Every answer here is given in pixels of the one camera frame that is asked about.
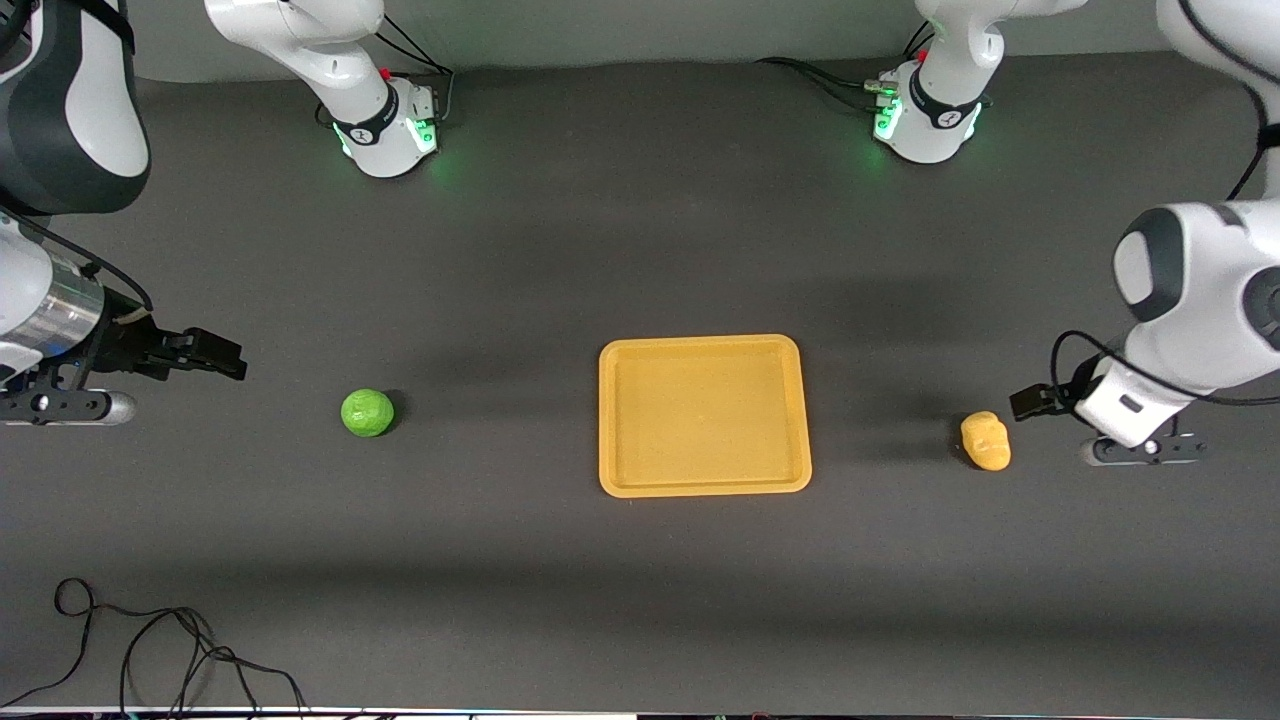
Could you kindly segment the yellow potato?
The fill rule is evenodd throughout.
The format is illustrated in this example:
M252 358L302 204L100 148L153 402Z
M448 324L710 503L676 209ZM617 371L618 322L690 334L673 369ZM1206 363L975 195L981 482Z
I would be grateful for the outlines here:
M973 413L960 423L965 455L979 469L1002 471L1012 461L1009 429L992 411Z

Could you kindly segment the orange plastic tray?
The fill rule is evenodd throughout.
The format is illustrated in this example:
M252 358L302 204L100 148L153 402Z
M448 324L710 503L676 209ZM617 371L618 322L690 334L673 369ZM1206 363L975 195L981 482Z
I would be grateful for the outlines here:
M813 477L783 334L617 340L600 352L598 474L616 498L785 495Z

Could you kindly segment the green toy ball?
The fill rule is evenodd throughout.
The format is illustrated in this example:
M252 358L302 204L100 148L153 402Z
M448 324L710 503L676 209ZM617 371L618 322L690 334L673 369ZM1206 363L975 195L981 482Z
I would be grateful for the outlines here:
M340 404L340 420L344 428L360 438L383 434L390 428L394 419L394 404L379 389L352 391Z

